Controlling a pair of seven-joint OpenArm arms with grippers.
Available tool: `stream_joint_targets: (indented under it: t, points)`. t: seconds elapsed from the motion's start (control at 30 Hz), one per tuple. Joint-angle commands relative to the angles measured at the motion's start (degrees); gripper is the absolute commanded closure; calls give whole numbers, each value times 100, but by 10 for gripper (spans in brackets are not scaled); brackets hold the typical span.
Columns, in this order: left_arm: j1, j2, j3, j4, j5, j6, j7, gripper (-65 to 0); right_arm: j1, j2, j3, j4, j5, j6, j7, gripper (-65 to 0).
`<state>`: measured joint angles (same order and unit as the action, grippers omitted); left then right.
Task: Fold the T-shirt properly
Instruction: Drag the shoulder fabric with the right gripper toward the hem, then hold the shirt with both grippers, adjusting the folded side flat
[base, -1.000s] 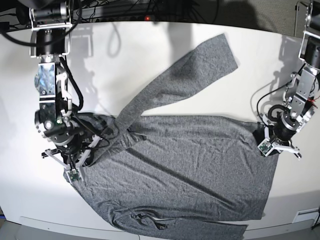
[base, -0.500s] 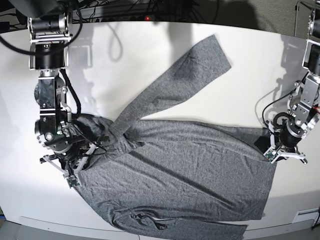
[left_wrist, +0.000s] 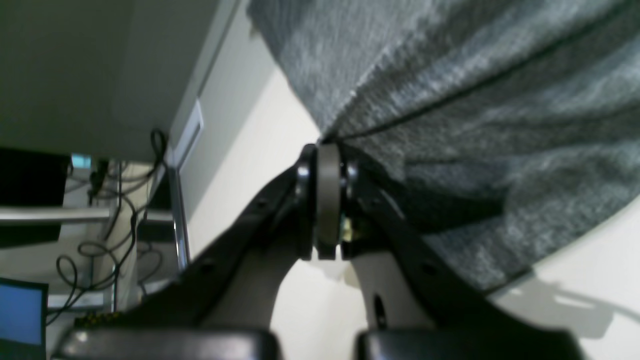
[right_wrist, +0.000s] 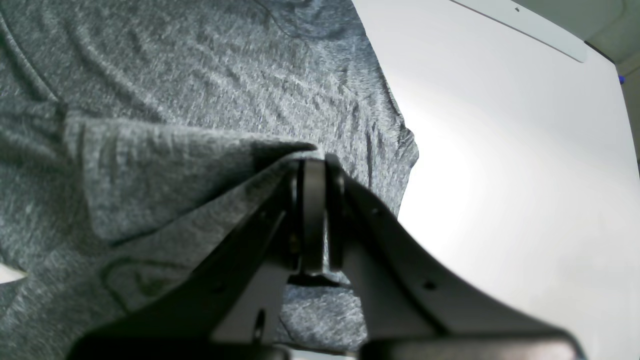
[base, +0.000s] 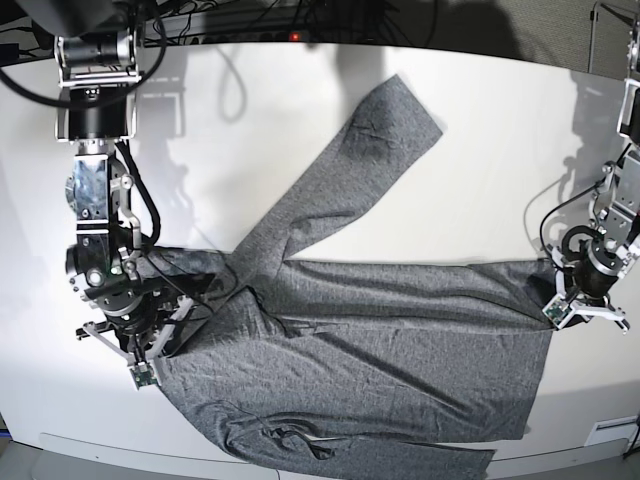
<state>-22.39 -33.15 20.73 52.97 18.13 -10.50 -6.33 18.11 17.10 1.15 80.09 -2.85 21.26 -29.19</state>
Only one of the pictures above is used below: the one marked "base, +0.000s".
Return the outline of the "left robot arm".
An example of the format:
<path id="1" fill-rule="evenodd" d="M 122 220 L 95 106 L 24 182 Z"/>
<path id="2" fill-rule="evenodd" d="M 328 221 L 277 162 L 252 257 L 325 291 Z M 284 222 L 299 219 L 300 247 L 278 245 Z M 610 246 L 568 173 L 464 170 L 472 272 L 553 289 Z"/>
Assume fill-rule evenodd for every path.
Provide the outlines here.
<path id="1" fill-rule="evenodd" d="M 611 288 L 639 262 L 639 34 L 629 42 L 618 134 L 627 141 L 615 161 L 603 165 L 604 178 L 576 195 L 590 197 L 589 223 L 569 229 L 557 247 L 543 245 L 555 269 L 555 295 L 542 308 L 557 330 L 574 320 L 630 325 L 610 299 Z"/>

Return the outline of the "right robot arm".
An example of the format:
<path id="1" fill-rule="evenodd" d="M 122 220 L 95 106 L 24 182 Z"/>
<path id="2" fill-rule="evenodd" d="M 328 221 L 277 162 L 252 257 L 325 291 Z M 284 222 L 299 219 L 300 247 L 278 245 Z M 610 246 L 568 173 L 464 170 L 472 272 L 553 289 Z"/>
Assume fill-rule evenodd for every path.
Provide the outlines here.
<path id="1" fill-rule="evenodd" d="M 135 88 L 149 16 L 144 1 L 40 1 L 54 37 L 60 101 L 56 138 L 76 147 L 67 201 L 76 242 L 66 254 L 73 291 L 100 310 L 76 335 L 121 356 L 135 381 L 156 380 L 156 361 L 180 345 L 177 328 L 193 306 L 181 291 L 143 277 L 161 217 L 133 161 Z"/>

